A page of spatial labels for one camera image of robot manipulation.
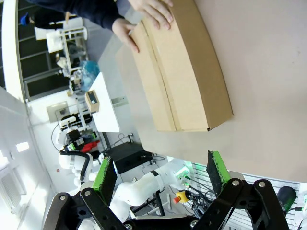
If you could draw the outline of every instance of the small box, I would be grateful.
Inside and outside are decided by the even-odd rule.
[[[89,91],[85,94],[85,102],[92,114],[99,112],[99,100],[94,90]]]
[[[131,37],[158,131],[209,131],[233,115],[218,58],[194,0],[176,0],[171,29],[147,18]]]

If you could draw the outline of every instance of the electronic device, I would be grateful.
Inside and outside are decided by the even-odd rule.
[[[111,148],[106,155],[113,159],[119,174],[153,159],[152,153],[146,152],[142,145],[130,142]]]

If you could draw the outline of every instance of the laboratory room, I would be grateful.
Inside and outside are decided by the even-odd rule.
[[[0,229],[307,230],[306,0],[0,0]]]

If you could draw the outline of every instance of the red object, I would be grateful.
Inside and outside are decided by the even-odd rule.
[[[100,142],[100,141],[97,140],[97,141],[93,141],[93,142],[91,142],[91,143],[86,144],[86,145],[81,149],[81,152],[82,152],[82,153],[87,153],[87,152],[91,151],[92,148],[95,148],[99,142]]]
[[[180,201],[181,201],[181,198],[178,196],[173,199],[174,204],[178,204]]]

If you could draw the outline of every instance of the blue plastic bag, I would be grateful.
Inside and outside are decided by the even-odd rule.
[[[99,66],[94,61],[82,61],[81,69],[81,90],[87,92],[90,90],[93,82],[100,73]]]

